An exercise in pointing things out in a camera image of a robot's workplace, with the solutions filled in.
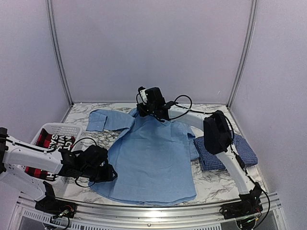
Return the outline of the light blue long sleeve shirt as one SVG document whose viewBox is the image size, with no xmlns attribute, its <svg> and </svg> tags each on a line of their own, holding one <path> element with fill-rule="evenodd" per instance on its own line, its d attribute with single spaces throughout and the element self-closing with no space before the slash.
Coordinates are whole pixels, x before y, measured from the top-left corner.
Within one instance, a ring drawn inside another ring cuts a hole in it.
<svg viewBox="0 0 307 230">
<path fill-rule="evenodd" d="M 92 186 L 99 195 L 128 204 L 175 205 L 193 200 L 191 161 L 198 158 L 195 134 L 181 122 L 159 122 L 129 113 L 95 110 L 88 131 L 119 131 L 108 150 L 118 177 Z"/>
</svg>

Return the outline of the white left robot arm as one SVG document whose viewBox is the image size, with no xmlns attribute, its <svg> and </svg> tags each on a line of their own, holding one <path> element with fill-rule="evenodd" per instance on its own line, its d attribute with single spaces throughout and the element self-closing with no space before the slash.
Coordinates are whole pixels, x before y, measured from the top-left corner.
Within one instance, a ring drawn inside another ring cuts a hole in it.
<svg viewBox="0 0 307 230">
<path fill-rule="evenodd" d="M 63 177 L 89 179 L 93 184 L 111 182 L 118 176 L 108 162 L 108 151 L 98 145 L 86 150 L 45 149 L 27 144 L 0 129 L 0 180 L 30 196 L 50 213 L 60 210 L 51 184 L 37 180 L 17 165 L 30 166 Z"/>
</svg>

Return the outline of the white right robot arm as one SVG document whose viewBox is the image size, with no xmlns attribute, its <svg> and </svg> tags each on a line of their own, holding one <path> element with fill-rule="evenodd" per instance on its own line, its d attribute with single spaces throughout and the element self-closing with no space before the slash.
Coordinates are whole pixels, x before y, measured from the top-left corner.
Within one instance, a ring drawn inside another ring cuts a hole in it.
<svg viewBox="0 0 307 230">
<path fill-rule="evenodd" d="M 158 87 L 138 89 L 137 108 L 141 116 L 151 115 L 159 121 L 177 121 L 203 131 L 206 150 L 215 155 L 228 170 L 239 191 L 242 201 L 238 211 L 247 215 L 256 207 L 256 198 L 262 193 L 260 185 L 249 175 L 240 156 L 235 152 L 234 132 L 230 121 L 222 111 L 201 112 L 179 105 L 176 100 L 166 102 Z"/>
</svg>

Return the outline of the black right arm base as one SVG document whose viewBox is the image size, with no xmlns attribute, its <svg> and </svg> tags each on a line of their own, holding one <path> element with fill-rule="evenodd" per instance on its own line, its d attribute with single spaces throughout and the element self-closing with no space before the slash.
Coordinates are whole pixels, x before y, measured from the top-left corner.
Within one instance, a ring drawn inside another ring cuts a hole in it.
<svg viewBox="0 0 307 230">
<path fill-rule="evenodd" d="M 254 189 L 250 190 L 249 194 L 239 195 L 240 201 L 238 202 L 223 204 L 219 211 L 224 219 L 238 218 L 262 212 L 261 194 L 262 188 L 256 182 Z"/>
</svg>

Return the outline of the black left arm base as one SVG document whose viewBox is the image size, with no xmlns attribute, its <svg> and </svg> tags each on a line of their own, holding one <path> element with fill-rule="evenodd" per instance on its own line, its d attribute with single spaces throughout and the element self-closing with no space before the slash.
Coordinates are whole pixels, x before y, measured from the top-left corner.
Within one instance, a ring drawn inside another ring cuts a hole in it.
<svg viewBox="0 0 307 230">
<path fill-rule="evenodd" d="M 58 200 L 55 197 L 55 193 L 51 184 L 43 182 L 45 186 L 45 192 L 43 193 L 43 198 L 39 201 L 35 201 L 35 209 L 53 214 L 55 217 L 68 217 L 73 218 L 75 215 L 76 204 L 74 202 L 68 202 L 63 200 Z"/>
</svg>

